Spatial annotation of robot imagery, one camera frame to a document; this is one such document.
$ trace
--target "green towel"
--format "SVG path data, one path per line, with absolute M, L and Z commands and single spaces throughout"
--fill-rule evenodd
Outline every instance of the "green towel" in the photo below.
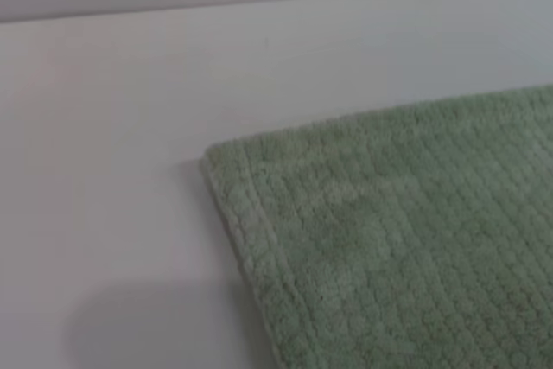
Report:
M 248 137 L 204 163 L 282 368 L 553 367 L 553 87 Z

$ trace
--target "textured fabric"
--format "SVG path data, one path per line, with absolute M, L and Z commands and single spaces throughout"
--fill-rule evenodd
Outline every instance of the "textured fabric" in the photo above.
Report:
M 553 89 L 211 148 L 283 368 L 553 367 Z

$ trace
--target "white table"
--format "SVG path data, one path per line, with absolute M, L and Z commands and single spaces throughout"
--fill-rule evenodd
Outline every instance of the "white table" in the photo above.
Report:
M 552 0 L 299 0 L 0 26 L 0 364 L 274 367 L 197 159 L 553 82 Z

